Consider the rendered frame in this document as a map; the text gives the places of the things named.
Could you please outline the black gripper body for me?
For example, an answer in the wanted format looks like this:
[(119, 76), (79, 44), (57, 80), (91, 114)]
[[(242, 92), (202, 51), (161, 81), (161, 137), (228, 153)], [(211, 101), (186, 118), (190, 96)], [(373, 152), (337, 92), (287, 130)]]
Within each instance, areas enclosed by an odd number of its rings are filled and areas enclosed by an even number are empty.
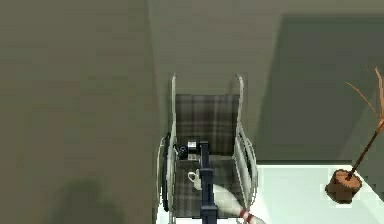
[(188, 146), (187, 145), (177, 145), (174, 144), (174, 151), (179, 160), (188, 159)]

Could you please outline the white mug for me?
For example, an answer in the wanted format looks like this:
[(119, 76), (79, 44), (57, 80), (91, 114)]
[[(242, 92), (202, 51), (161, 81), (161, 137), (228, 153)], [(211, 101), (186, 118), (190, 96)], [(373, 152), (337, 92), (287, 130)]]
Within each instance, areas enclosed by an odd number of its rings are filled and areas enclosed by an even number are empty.
[(199, 190), (201, 191), (202, 190), (202, 187), (201, 187), (201, 178), (199, 176), (199, 170), (196, 170), (195, 172), (189, 172), (187, 174), (187, 177), (188, 179), (193, 183), (193, 187), (196, 189), (196, 190)]

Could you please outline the plaid seat wheelchair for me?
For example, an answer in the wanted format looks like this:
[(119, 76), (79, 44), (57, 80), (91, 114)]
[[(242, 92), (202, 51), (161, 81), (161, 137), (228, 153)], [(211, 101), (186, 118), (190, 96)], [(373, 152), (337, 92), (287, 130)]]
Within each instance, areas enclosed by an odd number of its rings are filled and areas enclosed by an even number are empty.
[[(173, 214), (176, 162), (174, 144), (190, 140), (209, 143), (209, 160), (213, 169), (213, 185), (229, 190), (241, 206), (251, 213), (258, 187), (258, 170), (253, 145), (242, 125), (244, 80), (239, 91), (230, 94), (184, 94), (176, 90), (177, 77), (171, 79), (170, 130), (160, 140), (157, 152), (157, 197), (159, 210), (166, 219), (156, 224), (183, 224), (199, 219), (175, 218)], [(246, 224), (219, 209), (218, 221)]]

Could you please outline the white bowling pin red stripes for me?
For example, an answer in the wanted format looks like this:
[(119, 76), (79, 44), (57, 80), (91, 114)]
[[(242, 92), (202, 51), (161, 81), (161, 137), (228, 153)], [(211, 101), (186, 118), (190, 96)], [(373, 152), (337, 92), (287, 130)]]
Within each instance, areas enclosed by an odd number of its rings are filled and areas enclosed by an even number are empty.
[(242, 218), (246, 224), (266, 224), (264, 220), (241, 206), (237, 198), (226, 188), (214, 184), (213, 194), (214, 203), (222, 212)]

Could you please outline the bare twig plant brown pot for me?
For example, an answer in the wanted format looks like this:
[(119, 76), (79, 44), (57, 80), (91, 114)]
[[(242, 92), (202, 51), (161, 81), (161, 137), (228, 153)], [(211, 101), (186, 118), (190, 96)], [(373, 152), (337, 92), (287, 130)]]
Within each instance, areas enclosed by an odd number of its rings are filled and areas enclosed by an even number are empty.
[(367, 103), (371, 108), (375, 116), (377, 117), (377, 126), (374, 129), (373, 135), (369, 142), (365, 146), (362, 153), (359, 155), (357, 161), (353, 164), (351, 170), (337, 169), (333, 172), (329, 182), (325, 185), (324, 190), (328, 197), (338, 204), (350, 204), (353, 201), (354, 196), (362, 188), (362, 180), (356, 175), (356, 171), (363, 161), (364, 157), (370, 150), (372, 144), (376, 140), (380, 132), (384, 130), (384, 82), (383, 77), (378, 69), (374, 68), (377, 82), (378, 82), (378, 99), (380, 104), (379, 113), (369, 102), (369, 100), (351, 83), (347, 82), (352, 89), (354, 89), (360, 97)]

